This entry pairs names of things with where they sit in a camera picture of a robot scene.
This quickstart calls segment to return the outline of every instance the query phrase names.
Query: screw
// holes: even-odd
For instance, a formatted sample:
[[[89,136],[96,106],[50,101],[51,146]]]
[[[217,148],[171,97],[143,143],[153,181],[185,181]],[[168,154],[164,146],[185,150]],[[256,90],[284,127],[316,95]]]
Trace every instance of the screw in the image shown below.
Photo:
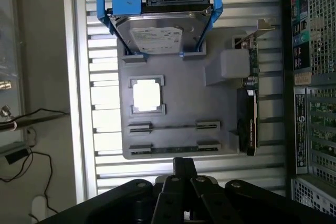
[[[138,187],[144,187],[146,185],[146,183],[138,183],[137,186]]]
[[[203,178],[203,177],[198,177],[196,180],[197,180],[198,182],[204,182],[204,181],[205,181],[205,178]]]
[[[241,187],[240,183],[237,183],[237,182],[233,182],[233,183],[232,183],[232,186],[233,186],[233,187],[236,187],[236,188]]]

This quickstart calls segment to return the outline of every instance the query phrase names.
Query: black mount arm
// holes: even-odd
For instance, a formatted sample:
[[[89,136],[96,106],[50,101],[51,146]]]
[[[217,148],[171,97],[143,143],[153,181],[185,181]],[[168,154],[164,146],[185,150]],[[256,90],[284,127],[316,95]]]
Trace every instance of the black mount arm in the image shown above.
[[[135,179],[41,223],[335,223],[335,219],[247,182],[198,176],[192,158],[175,158],[174,174],[155,185]],[[185,220],[185,212],[190,220]]]

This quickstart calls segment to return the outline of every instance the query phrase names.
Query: hard drive label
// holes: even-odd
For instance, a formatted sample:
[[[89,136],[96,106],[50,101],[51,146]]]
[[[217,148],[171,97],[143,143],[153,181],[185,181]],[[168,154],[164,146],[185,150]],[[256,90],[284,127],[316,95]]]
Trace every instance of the hard drive label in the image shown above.
[[[175,27],[132,28],[131,35],[139,51],[145,54],[180,53],[182,30]]]
[[[295,116],[296,116],[296,166],[307,165],[306,151],[306,95],[295,95]]]

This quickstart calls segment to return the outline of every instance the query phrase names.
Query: label sticker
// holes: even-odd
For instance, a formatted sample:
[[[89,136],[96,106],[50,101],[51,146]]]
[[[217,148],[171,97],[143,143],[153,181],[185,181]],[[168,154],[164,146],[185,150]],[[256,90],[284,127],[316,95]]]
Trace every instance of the label sticker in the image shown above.
[[[177,54],[181,50],[182,30],[174,27],[133,28],[131,35],[139,51],[145,54]]]
[[[311,84],[311,72],[297,73],[294,75],[294,83],[297,86]]]
[[[295,95],[296,122],[296,166],[304,167],[307,163],[306,152],[306,95]]]

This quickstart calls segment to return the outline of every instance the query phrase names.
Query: white wall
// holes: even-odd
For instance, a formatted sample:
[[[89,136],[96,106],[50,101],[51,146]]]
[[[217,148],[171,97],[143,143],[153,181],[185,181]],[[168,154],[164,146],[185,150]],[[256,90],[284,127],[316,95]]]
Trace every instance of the white wall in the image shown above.
[[[23,71],[26,111],[37,108],[69,109],[63,0],[19,0],[24,37]],[[70,118],[41,123],[36,151],[52,156],[54,176],[49,187],[50,205],[62,211],[76,203]],[[0,162],[0,176],[14,175],[22,162]],[[43,194],[49,176],[48,158],[34,156],[21,179],[0,182],[0,223],[31,223],[32,199]]]

